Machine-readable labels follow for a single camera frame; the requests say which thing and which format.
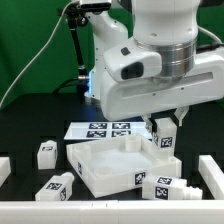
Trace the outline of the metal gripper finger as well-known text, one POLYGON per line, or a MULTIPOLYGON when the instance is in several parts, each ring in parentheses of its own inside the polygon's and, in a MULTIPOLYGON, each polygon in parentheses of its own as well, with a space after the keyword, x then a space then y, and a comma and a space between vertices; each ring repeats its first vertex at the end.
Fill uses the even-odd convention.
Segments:
POLYGON ((183 125, 183 119, 187 115, 188 111, 189 111, 189 107, 185 106, 185 107, 177 108, 176 111, 174 112, 174 115, 178 120, 179 127, 181 127, 183 125))
POLYGON ((151 121, 151 115, 143 115, 142 119, 145 122, 146 130, 148 131, 148 133, 151 134, 151 138, 152 138, 152 136, 153 136, 153 123, 151 121))

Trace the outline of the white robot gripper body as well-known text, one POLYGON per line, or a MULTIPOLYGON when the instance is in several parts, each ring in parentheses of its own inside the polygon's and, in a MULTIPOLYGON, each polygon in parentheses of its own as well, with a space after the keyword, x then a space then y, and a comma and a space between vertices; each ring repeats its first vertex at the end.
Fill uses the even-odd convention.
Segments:
POLYGON ((150 80, 118 83, 104 72, 101 79, 101 108, 109 121, 123 120, 224 97, 224 56, 199 54, 194 68, 167 88, 150 80))

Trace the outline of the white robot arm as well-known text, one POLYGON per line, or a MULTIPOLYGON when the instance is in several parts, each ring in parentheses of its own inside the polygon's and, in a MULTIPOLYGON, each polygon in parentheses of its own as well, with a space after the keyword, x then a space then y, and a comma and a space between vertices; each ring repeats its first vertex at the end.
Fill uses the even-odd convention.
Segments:
POLYGON ((104 5, 80 0, 93 27, 91 98, 109 121, 145 117, 224 97, 224 47, 199 49, 204 0, 130 0, 133 34, 104 5))

